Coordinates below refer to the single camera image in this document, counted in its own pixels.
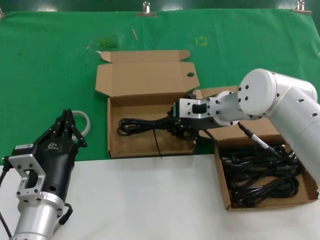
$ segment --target binder clip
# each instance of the binder clip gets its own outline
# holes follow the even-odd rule
[[[136,15],[140,17],[154,17],[157,16],[157,13],[150,11],[150,2],[145,1],[143,4],[142,12],[137,12]]]
[[[297,14],[305,14],[305,15],[311,15],[311,11],[305,10],[305,1],[304,0],[298,0],[298,5],[295,9],[292,9],[291,12],[297,13]]]

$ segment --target small stick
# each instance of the small stick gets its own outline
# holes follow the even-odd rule
[[[138,37],[137,37],[136,32],[135,32],[135,30],[134,30],[133,28],[132,28],[132,32],[133,32],[133,35],[134,35],[134,37],[135,37],[135,40],[138,41]]]

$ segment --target white table surface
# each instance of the white table surface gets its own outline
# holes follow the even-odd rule
[[[20,176],[11,170],[0,210],[14,233]],[[315,240],[320,203],[278,210],[224,209],[213,155],[76,162],[74,209],[53,240]],[[0,239],[8,239],[0,226]]]

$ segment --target metal clip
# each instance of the metal clip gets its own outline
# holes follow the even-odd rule
[[[140,17],[154,17],[157,16],[155,12],[150,11],[150,2],[145,1],[142,4],[142,12],[137,12],[136,15]]]
[[[305,11],[305,1],[304,0],[298,0],[298,5],[295,9],[292,9],[291,11],[298,14],[305,14],[310,15],[311,11]]]
[[[1,11],[1,8],[0,8],[0,20],[3,19],[5,17],[5,14]]]

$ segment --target cable bundle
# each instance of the cable bundle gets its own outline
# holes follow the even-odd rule
[[[297,194],[296,176],[302,165],[293,152],[287,153],[282,145],[273,149],[281,157],[268,154],[264,149],[229,152],[222,165],[232,200],[241,208],[254,208],[267,198],[290,198]],[[265,177],[275,177],[265,185],[254,186]]]
[[[174,127],[174,122],[169,120],[168,117],[164,117],[158,120],[123,118],[119,121],[117,133],[120,136],[130,136],[133,134],[140,134],[155,129],[170,130]]]

